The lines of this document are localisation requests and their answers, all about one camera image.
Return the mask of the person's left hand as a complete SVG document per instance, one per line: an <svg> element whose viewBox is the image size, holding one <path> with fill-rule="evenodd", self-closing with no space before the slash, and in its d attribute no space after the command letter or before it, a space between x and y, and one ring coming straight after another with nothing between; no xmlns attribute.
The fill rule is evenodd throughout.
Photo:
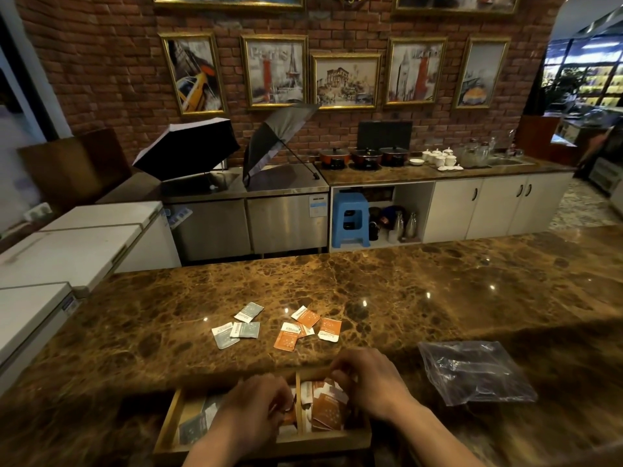
<svg viewBox="0 0 623 467"><path fill-rule="evenodd" d="M266 426L279 430L280 425L270 423L270 402L274 394L273 379L284 377L263 374L239 382L224 397L211 428L231 426L259 429Z"/></svg>

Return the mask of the black screen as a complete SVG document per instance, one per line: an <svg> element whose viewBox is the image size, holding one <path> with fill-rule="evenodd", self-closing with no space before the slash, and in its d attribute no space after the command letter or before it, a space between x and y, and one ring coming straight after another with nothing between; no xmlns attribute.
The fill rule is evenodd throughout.
<svg viewBox="0 0 623 467"><path fill-rule="evenodd" d="M356 148L409 150L412 131L413 122L407 120L361 121L358 125Z"/></svg>

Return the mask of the glass jars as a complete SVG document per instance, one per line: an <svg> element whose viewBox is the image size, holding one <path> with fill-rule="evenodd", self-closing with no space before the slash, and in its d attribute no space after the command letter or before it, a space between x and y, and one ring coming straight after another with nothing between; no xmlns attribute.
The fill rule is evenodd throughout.
<svg viewBox="0 0 623 467"><path fill-rule="evenodd" d="M458 157L458 163L464 169L483 169L490 167L489 153L491 144L489 141L478 141L471 138L465 144Z"/></svg>

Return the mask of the framed red tower painting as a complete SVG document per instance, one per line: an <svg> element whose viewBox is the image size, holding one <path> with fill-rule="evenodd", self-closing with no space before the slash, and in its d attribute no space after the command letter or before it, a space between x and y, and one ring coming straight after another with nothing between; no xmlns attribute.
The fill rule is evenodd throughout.
<svg viewBox="0 0 623 467"><path fill-rule="evenodd" d="M240 37L248 110L308 102L308 37Z"/></svg>

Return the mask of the black kettle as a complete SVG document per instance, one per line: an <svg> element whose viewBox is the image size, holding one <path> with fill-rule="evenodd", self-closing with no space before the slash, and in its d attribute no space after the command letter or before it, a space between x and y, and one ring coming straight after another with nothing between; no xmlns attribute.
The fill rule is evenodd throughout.
<svg viewBox="0 0 623 467"><path fill-rule="evenodd" d="M391 228L391 219L387 216L385 209L381 207L370 207L369 218L369 240L370 242L377 241L381 230Z"/></svg>

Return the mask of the wooden divided box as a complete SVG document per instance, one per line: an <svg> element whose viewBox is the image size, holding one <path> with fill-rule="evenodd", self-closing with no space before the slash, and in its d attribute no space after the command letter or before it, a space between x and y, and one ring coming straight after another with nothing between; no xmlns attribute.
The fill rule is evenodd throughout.
<svg viewBox="0 0 623 467"><path fill-rule="evenodd" d="M168 408L163 426L153 449L156 467L178 467L186 459L190 445L179 441L179 426L200 413L210 395L228 392L241 378L254 375L254 371L228 370L213 374L186 376L181 379ZM279 436L276 440L250 455L243 461L300 460L310 456L324 456L347 451L367 449L371 445L371 426L367 415L355 410L340 431L306 432L303 426L301 402L295 406L298 431L296 435Z"/></svg>

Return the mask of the stack of orange sachets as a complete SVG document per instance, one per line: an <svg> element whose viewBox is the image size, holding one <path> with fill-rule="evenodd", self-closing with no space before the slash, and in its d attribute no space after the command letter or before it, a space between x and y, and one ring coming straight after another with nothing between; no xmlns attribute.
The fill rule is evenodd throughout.
<svg viewBox="0 0 623 467"><path fill-rule="evenodd" d="M347 394L332 378L297 382L290 390L293 403L279 427L280 436L359 428L360 420Z"/></svg>

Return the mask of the person's right hand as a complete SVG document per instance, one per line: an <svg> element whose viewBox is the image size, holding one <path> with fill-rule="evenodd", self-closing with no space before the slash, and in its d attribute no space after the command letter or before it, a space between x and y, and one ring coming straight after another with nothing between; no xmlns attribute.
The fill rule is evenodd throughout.
<svg viewBox="0 0 623 467"><path fill-rule="evenodd" d="M356 347L341 350L336 357L349 357L358 372L358 388L354 405L368 415L389 422L394 405L412 397L392 361L378 349Z"/></svg>

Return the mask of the framed building painting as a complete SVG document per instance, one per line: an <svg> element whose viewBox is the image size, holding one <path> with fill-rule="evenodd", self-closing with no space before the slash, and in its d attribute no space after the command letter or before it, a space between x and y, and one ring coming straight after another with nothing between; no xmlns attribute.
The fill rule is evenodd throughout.
<svg viewBox="0 0 623 467"><path fill-rule="evenodd" d="M311 53L310 100L321 111L378 106L380 53Z"/></svg>

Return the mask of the person's right forearm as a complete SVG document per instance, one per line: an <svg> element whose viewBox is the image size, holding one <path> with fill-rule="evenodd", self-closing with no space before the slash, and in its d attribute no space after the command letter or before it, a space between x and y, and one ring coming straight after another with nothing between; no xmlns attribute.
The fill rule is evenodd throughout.
<svg viewBox="0 0 623 467"><path fill-rule="evenodd" d="M486 467L430 409L412 397L398 401L388 420L423 467Z"/></svg>

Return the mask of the blue plastic stool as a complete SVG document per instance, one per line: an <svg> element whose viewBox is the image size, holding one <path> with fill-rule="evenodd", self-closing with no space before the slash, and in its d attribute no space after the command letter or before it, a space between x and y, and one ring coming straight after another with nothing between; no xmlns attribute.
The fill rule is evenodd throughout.
<svg viewBox="0 0 623 467"><path fill-rule="evenodd" d="M359 243L370 247L370 206L359 192L338 192L333 199L331 245Z"/></svg>

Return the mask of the lit display shelves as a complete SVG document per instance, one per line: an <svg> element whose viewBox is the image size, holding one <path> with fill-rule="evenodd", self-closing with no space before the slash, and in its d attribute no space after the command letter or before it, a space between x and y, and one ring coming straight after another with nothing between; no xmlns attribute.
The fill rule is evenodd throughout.
<svg viewBox="0 0 623 467"><path fill-rule="evenodd" d="M591 106L617 107L623 98L623 62L580 67L577 101Z"/></svg>

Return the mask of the grey open umbrella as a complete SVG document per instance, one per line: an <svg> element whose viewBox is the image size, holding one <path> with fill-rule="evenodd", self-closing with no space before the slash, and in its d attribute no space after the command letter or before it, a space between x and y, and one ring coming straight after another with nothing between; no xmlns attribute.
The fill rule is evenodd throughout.
<svg viewBox="0 0 623 467"><path fill-rule="evenodd" d="M318 104L304 102L276 109L257 128L251 136L244 152L242 181L245 187L251 178L285 148L301 164L307 165L292 149L288 142L300 131L305 123L319 110Z"/></svg>

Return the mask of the white chest freezer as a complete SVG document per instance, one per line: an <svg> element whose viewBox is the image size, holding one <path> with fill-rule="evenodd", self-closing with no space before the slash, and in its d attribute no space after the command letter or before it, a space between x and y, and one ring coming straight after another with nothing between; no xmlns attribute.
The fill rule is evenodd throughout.
<svg viewBox="0 0 623 467"><path fill-rule="evenodd" d="M161 202L79 206L0 254L0 289L67 283L84 297L113 273L180 266Z"/></svg>
<svg viewBox="0 0 623 467"><path fill-rule="evenodd" d="M66 282L0 290L0 398L81 303Z"/></svg>

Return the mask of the green plant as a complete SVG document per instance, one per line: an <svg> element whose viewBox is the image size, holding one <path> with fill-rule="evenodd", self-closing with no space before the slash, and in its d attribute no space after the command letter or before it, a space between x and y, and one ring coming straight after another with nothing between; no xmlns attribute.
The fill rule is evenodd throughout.
<svg viewBox="0 0 623 467"><path fill-rule="evenodd" d="M579 67L562 69L560 75L544 87L544 110L546 112L567 111L576 100L583 76L583 70Z"/></svg>

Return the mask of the white cabinet with brown counter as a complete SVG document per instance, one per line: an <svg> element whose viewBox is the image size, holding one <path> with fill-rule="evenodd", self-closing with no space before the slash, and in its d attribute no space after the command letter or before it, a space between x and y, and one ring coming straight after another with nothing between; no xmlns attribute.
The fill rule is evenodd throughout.
<svg viewBox="0 0 623 467"><path fill-rule="evenodd" d="M330 187L330 209L338 192L392 187L390 200L369 202L370 207L398 205L418 213L417 238L390 243L381 230L371 248L410 243L473 240L543 232L571 181L573 167L541 161L534 165L497 166L439 172L422 166L380 167L361 171L352 165L340 171L320 169Z"/></svg>

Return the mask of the framed pale car painting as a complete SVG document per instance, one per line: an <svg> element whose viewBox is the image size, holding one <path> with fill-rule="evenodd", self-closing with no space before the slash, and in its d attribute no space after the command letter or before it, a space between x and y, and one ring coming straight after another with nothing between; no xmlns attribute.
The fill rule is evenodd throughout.
<svg viewBox="0 0 623 467"><path fill-rule="evenodd" d="M489 109L510 47L510 37L470 36L454 95L453 110Z"/></svg>

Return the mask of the clear plastic bag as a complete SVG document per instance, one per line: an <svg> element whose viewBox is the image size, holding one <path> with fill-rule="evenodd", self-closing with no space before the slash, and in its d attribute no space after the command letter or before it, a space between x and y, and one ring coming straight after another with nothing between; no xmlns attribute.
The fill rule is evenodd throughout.
<svg viewBox="0 0 623 467"><path fill-rule="evenodd" d="M420 342L429 382L449 407L536 402L538 394L499 342Z"/></svg>

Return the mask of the stainless steel counter fridge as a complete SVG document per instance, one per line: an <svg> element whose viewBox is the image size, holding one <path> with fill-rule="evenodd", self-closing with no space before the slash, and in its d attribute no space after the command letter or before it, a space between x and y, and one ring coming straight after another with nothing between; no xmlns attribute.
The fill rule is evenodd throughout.
<svg viewBox="0 0 623 467"><path fill-rule="evenodd" d="M330 187L312 164L270 165L249 184L233 167L159 192L184 264L328 246Z"/></svg>

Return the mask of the person's left forearm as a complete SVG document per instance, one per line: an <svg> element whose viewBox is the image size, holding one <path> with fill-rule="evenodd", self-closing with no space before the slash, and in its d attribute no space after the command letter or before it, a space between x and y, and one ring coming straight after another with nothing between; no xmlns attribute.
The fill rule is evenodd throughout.
<svg viewBox="0 0 623 467"><path fill-rule="evenodd" d="M182 467L234 467L243 457L273 441L278 430L270 427L211 428L193 444Z"/></svg>

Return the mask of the framed taxi painting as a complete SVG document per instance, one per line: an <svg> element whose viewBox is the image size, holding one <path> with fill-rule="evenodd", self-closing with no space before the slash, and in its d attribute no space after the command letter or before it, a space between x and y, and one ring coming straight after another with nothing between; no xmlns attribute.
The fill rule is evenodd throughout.
<svg viewBox="0 0 623 467"><path fill-rule="evenodd" d="M228 107L213 32L160 33L180 116L227 114Z"/></svg>

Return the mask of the framed clock tower painting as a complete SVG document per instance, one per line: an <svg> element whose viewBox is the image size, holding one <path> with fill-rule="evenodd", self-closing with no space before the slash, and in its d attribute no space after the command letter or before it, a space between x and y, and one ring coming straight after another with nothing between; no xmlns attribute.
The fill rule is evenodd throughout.
<svg viewBox="0 0 623 467"><path fill-rule="evenodd" d="M434 104L447 42L446 37L391 37L383 104L390 108Z"/></svg>

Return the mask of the white teapot set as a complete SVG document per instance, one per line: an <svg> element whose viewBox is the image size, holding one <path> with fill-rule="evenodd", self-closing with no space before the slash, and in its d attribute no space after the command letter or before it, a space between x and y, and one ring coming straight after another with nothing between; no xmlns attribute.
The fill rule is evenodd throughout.
<svg viewBox="0 0 623 467"><path fill-rule="evenodd" d="M444 150L424 150L422 159L425 164L434 167L439 172L463 171L464 168L459 164L458 157L452 149Z"/></svg>

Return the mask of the black open umbrella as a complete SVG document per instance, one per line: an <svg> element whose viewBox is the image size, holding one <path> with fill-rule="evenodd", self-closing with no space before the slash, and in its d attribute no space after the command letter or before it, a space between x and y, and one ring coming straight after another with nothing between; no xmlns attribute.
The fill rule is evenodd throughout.
<svg viewBox="0 0 623 467"><path fill-rule="evenodd" d="M169 125L132 166L164 182L211 172L239 149L231 120L216 117Z"/></svg>

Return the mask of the red cooking pot with lid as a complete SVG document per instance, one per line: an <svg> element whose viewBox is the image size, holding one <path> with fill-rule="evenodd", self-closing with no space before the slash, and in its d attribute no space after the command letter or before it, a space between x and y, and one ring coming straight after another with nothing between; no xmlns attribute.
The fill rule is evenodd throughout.
<svg viewBox="0 0 623 467"><path fill-rule="evenodd" d="M381 166L383 153L378 149L354 149L350 154L353 168L361 171L376 171Z"/></svg>
<svg viewBox="0 0 623 467"><path fill-rule="evenodd" d="M318 156L321 168L333 171L346 169L351 160L350 151L342 148L323 149L318 152Z"/></svg>
<svg viewBox="0 0 623 467"><path fill-rule="evenodd" d="M403 167L410 156L408 149L397 146L379 148L379 152L381 153L381 165L383 167Z"/></svg>

